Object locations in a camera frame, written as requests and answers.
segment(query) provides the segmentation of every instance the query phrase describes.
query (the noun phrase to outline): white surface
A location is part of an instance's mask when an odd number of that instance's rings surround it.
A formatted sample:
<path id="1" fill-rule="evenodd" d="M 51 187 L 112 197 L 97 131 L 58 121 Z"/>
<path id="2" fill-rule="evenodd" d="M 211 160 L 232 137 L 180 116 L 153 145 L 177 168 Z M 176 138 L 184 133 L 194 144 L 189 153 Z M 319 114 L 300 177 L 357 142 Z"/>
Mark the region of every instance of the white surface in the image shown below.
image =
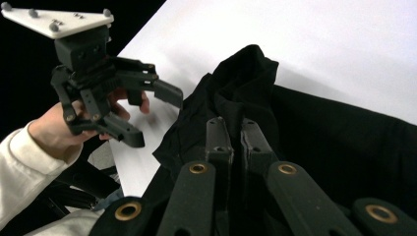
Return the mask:
<path id="1" fill-rule="evenodd" d="M 34 30 L 47 37 L 56 39 L 68 36 L 84 30 L 109 25 L 114 21 L 113 16 L 105 17 L 98 13 L 74 13 L 62 11 L 36 10 L 37 18 L 29 14 L 30 9 L 13 8 L 12 11 L 2 10 L 3 16 L 13 22 L 16 22 L 26 28 Z M 52 31 L 49 26 L 56 20 L 59 28 L 58 31 Z"/>
<path id="2" fill-rule="evenodd" d="M 280 63 L 277 85 L 417 125 L 414 0 L 170 0 L 120 56 L 154 63 L 163 80 L 188 96 L 204 74 L 248 44 L 258 44 L 266 57 Z M 141 192 L 125 188 L 127 183 L 136 181 L 142 169 L 154 172 L 151 153 L 176 119 L 162 118 L 165 109 L 172 109 L 168 105 L 155 107 L 152 101 L 151 109 L 162 127 L 144 132 L 152 139 L 146 148 L 112 143 L 118 162 L 129 166 L 119 171 L 125 193 L 132 195 Z M 134 121 L 148 126 L 145 118 Z M 143 179 L 136 183 L 141 189 L 148 185 Z"/>

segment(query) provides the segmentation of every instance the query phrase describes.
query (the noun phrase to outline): black cloth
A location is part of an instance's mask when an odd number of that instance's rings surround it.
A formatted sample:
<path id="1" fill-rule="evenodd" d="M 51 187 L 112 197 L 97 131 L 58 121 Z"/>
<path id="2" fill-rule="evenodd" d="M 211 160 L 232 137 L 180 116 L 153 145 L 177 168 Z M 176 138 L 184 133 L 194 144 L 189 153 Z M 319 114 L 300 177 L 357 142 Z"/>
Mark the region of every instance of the black cloth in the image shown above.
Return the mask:
<path id="1" fill-rule="evenodd" d="M 277 86 L 277 67 L 258 45 L 249 45 L 201 79 L 153 153 L 172 179 L 184 163 L 204 157 L 209 119 L 225 119 L 239 151 L 241 122 L 248 118 L 279 159 L 304 167 L 336 203 L 350 208 L 373 197 L 417 218 L 417 127 Z"/>

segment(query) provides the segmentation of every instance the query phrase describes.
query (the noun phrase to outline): black background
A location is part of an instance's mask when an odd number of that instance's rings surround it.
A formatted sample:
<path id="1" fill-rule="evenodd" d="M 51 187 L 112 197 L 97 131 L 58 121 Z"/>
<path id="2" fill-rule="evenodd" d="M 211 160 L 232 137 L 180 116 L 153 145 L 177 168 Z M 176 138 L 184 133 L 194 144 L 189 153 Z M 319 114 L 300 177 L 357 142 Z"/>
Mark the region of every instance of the black background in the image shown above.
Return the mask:
<path id="1" fill-rule="evenodd" d="M 9 1 L 13 8 L 102 13 L 114 16 L 107 53 L 117 56 L 164 3 L 162 0 Z M 58 102 L 50 85 L 60 63 L 53 39 L 0 18 L 0 139 L 42 115 Z"/>

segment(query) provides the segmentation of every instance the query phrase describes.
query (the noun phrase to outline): hole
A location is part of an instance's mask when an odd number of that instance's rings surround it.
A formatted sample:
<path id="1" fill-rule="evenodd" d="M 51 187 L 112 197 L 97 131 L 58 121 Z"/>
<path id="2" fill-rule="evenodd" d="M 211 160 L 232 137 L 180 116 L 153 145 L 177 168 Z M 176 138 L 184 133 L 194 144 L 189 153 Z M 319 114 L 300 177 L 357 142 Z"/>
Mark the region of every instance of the hole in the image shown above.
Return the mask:
<path id="1" fill-rule="evenodd" d="M 215 147 L 214 150 L 216 150 L 216 151 L 225 151 L 225 149 L 223 147 Z"/>
<path id="2" fill-rule="evenodd" d="M 135 208 L 133 206 L 126 206 L 125 208 L 122 209 L 122 213 L 126 214 L 126 215 L 131 215 L 135 212 Z"/>
<path id="3" fill-rule="evenodd" d="M 381 210 L 380 208 L 375 208 L 374 213 L 382 218 L 389 218 L 389 214 L 386 211 Z"/>
<path id="4" fill-rule="evenodd" d="M 193 170 L 194 171 L 199 171 L 199 172 L 201 172 L 201 171 L 203 171 L 205 168 L 203 167 L 203 166 L 201 166 L 201 165 L 196 165 L 196 166 L 193 166 Z"/>
<path id="5" fill-rule="evenodd" d="M 190 236 L 190 232 L 188 232 L 188 230 L 186 229 L 178 229 L 177 231 L 175 231 L 175 236 Z"/>
<path id="6" fill-rule="evenodd" d="M 93 50 L 92 50 L 92 52 L 93 53 L 97 53 L 97 52 L 100 52 L 101 51 L 101 47 L 100 47 L 100 45 L 97 45 Z"/>

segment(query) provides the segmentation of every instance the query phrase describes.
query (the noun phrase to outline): white table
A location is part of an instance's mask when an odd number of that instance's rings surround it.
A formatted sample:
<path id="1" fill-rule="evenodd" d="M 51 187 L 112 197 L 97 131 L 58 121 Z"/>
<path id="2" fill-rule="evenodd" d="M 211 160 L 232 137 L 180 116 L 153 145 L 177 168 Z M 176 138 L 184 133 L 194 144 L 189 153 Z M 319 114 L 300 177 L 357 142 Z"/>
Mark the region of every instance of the white table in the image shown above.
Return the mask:
<path id="1" fill-rule="evenodd" d="M 280 63 L 277 85 L 417 125 L 414 0 L 169 0 L 119 56 L 154 63 L 186 97 L 203 75 L 248 44 Z M 147 146 L 110 144 L 128 196 L 146 189 L 159 165 L 151 153 L 178 114 L 149 96 L 147 116 L 123 103 Z"/>

